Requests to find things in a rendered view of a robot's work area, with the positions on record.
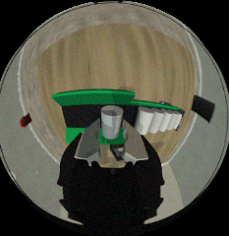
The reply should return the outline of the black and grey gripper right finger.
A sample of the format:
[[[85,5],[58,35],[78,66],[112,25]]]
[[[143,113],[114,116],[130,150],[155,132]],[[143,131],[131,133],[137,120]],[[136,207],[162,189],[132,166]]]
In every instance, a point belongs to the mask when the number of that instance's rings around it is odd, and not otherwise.
[[[121,128],[124,130],[125,139],[122,157],[126,164],[128,161],[133,161],[134,166],[150,170],[158,178],[160,186],[164,185],[160,158],[153,146],[124,119]]]

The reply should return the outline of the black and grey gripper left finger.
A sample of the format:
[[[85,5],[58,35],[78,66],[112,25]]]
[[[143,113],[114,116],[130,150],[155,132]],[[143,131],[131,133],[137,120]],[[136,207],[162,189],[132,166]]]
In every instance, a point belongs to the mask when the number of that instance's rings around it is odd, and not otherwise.
[[[61,158],[57,185],[63,187],[69,173],[80,167],[91,166],[92,161],[100,158],[100,146],[97,140],[100,127],[101,118],[98,118],[67,146]]]

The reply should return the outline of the grey cylinder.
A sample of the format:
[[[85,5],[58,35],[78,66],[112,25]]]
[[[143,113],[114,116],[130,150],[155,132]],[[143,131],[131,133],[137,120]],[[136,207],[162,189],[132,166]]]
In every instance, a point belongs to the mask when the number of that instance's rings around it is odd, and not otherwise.
[[[168,126],[168,124],[170,122],[170,119],[172,117],[172,112],[170,112],[170,111],[168,111],[166,109],[162,109],[162,108],[160,110],[162,110],[165,114],[164,114],[162,123],[161,123],[161,125],[160,125],[158,130],[161,131],[161,132],[165,132],[166,129],[167,129],[167,126]]]
[[[170,109],[168,109],[168,111],[172,112],[173,115],[172,115],[172,117],[171,117],[171,119],[170,119],[170,122],[169,122],[169,124],[168,124],[167,130],[172,130],[172,128],[173,128],[173,126],[174,126],[174,124],[175,124],[175,121],[176,121],[176,119],[177,119],[177,117],[178,117],[178,113],[176,113],[175,111],[170,110]]]
[[[161,125],[161,122],[163,120],[165,113],[162,110],[157,109],[157,108],[151,108],[151,110],[154,111],[154,115],[153,115],[148,131],[155,134],[158,132],[158,129]]]
[[[152,118],[154,115],[154,111],[146,108],[139,107],[138,113],[135,121],[134,128],[141,134],[146,135],[151,124]]]
[[[176,119],[176,122],[175,122],[175,124],[174,124],[174,126],[173,126],[173,129],[177,129],[177,127],[178,127],[178,125],[179,125],[179,123],[180,123],[180,120],[181,120],[181,118],[182,118],[182,114],[180,113],[180,112],[178,112],[178,111],[176,111],[176,110],[174,110],[176,113],[178,113],[178,117],[177,117],[177,119]]]
[[[123,109],[115,105],[107,105],[101,108],[102,136],[112,140],[119,136]]]

